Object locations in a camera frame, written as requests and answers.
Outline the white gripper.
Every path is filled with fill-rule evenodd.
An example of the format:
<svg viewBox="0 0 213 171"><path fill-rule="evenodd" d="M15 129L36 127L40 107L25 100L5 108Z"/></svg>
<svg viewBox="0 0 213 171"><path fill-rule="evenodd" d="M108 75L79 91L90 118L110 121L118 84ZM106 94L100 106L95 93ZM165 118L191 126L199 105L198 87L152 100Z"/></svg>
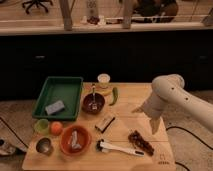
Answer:
<svg viewBox="0 0 213 171"><path fill-rule="evenodd" d="M145 113L150 120L152 133L155 134L160 126L160 119L158 119L164 111L167 102L156 95L154 92L145 100L142 106L132 110L132 113Z"/></svg>

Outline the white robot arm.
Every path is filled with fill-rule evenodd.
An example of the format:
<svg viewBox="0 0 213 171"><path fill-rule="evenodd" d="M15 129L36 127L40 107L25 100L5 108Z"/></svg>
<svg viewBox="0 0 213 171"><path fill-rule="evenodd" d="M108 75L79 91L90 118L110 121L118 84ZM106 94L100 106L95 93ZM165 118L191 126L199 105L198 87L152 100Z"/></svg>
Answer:
<svg viewBox="0 0 213 171"><path fill-rule="evenodd" d="M210 104L185 89L185 81L179 74L157 76L151 83L152 92L134 113L143 112L150 118L152 133L159 127L158 119L169 103L187 111L201 125L213 133L213 104Z"/></svg>

